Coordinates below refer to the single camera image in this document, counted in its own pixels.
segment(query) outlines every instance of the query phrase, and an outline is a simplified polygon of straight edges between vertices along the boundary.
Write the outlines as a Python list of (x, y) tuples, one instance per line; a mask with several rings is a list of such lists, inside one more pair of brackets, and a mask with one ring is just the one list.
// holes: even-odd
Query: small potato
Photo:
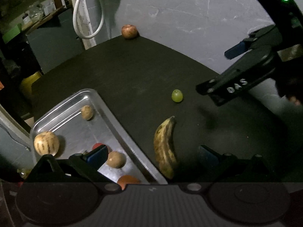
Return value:
[(94, 111), (89, 105), (85, 105), (83, 108), (81, 108), (81, 115), (82, 118), (85, 120), (90, 120), (93, 117)]
[(113, 168), (121, 168), (126, 162), (125, 155), (117, 151), (112, 151), (109, 153), (107, 164)]
[(51, 131), (45, 131), (38, 134), (34, 139), (34, 147), (39, 155), (56, 155), (59, 150), (59, 139)]

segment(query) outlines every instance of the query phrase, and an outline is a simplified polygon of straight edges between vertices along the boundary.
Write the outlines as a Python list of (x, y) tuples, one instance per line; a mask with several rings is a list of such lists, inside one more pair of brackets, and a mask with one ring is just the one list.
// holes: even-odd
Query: yellow container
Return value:
[(35, 72), (33, 75), (23, 79), (19, 86), (21, 93), (29, 100), (31, 100), (31, 85), (42, 77), (41, 72)]

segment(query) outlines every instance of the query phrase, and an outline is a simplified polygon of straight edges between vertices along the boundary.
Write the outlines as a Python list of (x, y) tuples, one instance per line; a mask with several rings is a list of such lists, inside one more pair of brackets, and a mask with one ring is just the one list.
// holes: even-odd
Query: tray rim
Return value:
[(44, 114), (42, 117), (40, 117), (33, 125), (30, 131), (30, 139), (32, 144), (34, 143), (33, 138), (33, 132), (36, 128), (36, 126), (44, 120), (46, 117), (50, 116), (53, 112), (55, 112), (58, 108), (60, 108), (62, 105), (67, 103), (70, 99), (74, 98), (75, 96), (83, 93), (83, 92), (90, 92), (93, 94), (96, 94), (99, 98), (98, 102), (104, 112), (104, 114), (107, 116), (107, 118), (112, 123), (112, 126), (116, 129), (116, 131), (119, 133), (121, 138), (124, 140), (124, 142), (127, 144), (131, 152), (138, 158), (140, 163), (145, 167), (145, 169), (152, 175), (152, 177), (159, 183), (159, 184), (168, 184), (165, 177), (158, 171), (158, 169), (152, 164), (152, 162), (147, 158), (147, 156), (141, 151), (141, 149), (138, 147), (138, 145), (134, 142), (134, 140), (130, 137), (128, 132), (123, 128), (123, 126), (120, 124), (120, 122), (116, 119), (115, 115), (111, 112), (109, 107), (106, 105), (102, 97), (99, 95), (99, 93), (90, 88), (85, 88), (82, 90), (79, 90), (76, 93), (73, 93), (71, 96), (67, 97), (63, 101), (61, 101), (59, 104), (54, 106), (51, 110), (49, 110), (46, 114)]

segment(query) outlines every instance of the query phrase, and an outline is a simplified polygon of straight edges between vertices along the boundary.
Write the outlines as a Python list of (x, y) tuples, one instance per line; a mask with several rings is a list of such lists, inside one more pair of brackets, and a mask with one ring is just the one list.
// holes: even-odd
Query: hand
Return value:
[(286, 98), (299, 106), (303, 103), (303, 60), (284, 62), (277, 67), (274, 79), (280, 97)]

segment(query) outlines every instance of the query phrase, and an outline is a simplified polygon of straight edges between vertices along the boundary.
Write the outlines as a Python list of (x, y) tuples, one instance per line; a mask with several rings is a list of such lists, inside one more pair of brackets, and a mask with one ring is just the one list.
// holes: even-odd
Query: white cable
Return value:
[(101, 15), (101, 21), (100, 21), (100, 24), (99, 24), (99, 27), (97, 28), (97, 30), (89, 35), (89, 36), (85, 36), (83, 35), (80, 30), (79, 30), (79, 27), (78, 27), (78, 23), (77, 23), (77, 13), (78, 13), (78, 9), (79, 9), (79, 3), (80, 3), (80, 0), (76, 0), (76, 3), (75, 3), (75, 7), (74, 7), (74, 12), (73, 12), (73, 26), (74, 26), (74, 30), (76, 32), (76, 34), (81, 38), (81, 39), (91, 39), (93, 38), (94, 36), (96, 36), (98, 34), (98, 32), (101, 30), (102, 26), (103, 26), (103, 23), (104, 23), (104, 7), (103, 7), (103, 2), (102, 0), (99, 0), (100, 1), (100, 5), (101, 5), (101, 11), (102, 11), (102, 15)]

